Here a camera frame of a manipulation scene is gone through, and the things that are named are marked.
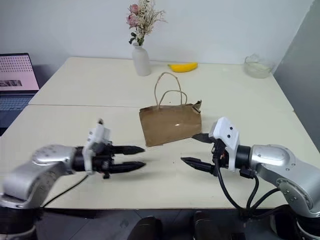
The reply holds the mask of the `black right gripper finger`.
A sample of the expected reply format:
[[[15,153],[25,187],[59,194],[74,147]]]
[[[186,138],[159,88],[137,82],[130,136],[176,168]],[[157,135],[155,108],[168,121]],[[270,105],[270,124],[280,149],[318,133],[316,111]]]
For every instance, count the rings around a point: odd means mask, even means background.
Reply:
[[[198,171],[210,173],[213,176],[216,175],[216,166],[213,164],[203,162],[200,159],[194,157],[181,157],[180,159],[184,163]]]
[[[212,144],[215,142],[214,138],[209,137],[208,133],[197,133],[193,135],[191,138],[207,144]]]

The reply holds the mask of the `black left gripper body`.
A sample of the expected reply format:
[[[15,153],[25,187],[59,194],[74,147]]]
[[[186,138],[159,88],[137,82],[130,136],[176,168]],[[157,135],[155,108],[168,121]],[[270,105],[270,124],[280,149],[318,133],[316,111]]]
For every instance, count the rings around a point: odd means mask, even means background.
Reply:
[[[110,178],[110,166],[114,164],[113,145],[111,143],[94,143],[91,147],[93,157],[91,159],[92,170],[103,174],[103,179]]]

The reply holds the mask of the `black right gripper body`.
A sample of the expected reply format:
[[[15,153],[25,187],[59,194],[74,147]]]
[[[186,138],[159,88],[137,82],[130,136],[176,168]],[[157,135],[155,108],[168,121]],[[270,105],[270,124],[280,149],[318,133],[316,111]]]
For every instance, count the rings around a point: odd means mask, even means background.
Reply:
[[[214,163],[213,175],[218,175],[218,169],[229,167],[229,154],[226,151],[226,145],[221,139],[216,139],[211,150],[212,162]]]

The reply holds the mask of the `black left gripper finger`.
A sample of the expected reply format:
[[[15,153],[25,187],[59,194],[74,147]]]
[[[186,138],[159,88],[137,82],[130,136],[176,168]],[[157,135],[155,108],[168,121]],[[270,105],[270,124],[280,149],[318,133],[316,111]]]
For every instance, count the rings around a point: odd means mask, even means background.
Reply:
[[[124,146],[112,146],[111,147],[112,154],[122,154],[122,155],[135,155],[139,153],[145,152],[145,150],[138,146],[130,146],[130,145],[124,145]]]
[[[128,161],[119,164],[112,164],[109,167],[110,174],[127,173],[138,170],[144,167],[146,164],[140,161]]]

